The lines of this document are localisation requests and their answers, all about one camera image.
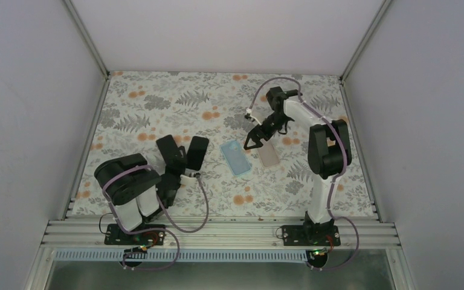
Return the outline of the cream phone case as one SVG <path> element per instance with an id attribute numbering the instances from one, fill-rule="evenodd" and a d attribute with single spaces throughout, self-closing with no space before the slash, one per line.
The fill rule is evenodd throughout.
<path id="1" fill-rule="evenodd" d="M 257 153 L 259 160 L 264 168 L 269 168 L 280 164 L 280 159 L 276 149 L 270 141 L 263 141 L 262 146 L 257 149 Z"/>

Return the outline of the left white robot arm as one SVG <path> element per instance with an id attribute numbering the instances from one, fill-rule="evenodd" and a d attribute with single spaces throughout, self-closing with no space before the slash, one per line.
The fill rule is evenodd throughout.
<path id="1" fill-rule="evenodd" d="M 161 149 L 165 172 L 158 173 L 140 153 L 101 163 L 94 177 L 103 191 L 120 229 L 120 237 L 130 245 L 144 236 L 142 224 L 173 205 L 187 167 L 185 148 Z"/>

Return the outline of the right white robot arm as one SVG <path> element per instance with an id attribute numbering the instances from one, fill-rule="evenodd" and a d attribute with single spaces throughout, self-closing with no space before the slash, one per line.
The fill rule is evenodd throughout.
<path id="1" fill-rule="evenodd" d="M 314 174 L 312 199 L 302 225 L 284 226 L 286 245 L 317 246 L 335 237 L 335 216 L 332 201 L 337 183 L 352 162 L 349 128 L 344 120 L 331 120 L 306 104 L 297 89 L 285 91 L 277 86 L 270 88 L 266 99 L 272 114 L 248 133 L 244 149 L 258 149 L 265 145 L 276 132 L 286 129 L 290 121 L 306 127 L 308 133 L 308 166 Z"/>

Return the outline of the phone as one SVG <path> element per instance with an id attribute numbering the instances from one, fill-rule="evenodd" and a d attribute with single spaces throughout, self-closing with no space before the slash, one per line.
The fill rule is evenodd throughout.
<path id="1" fill-rule="evenodd" d="M 220 145 L 220 150 L 234 176 L 241 176 L 251 171 L 251 163 L 236 140 Z"/>

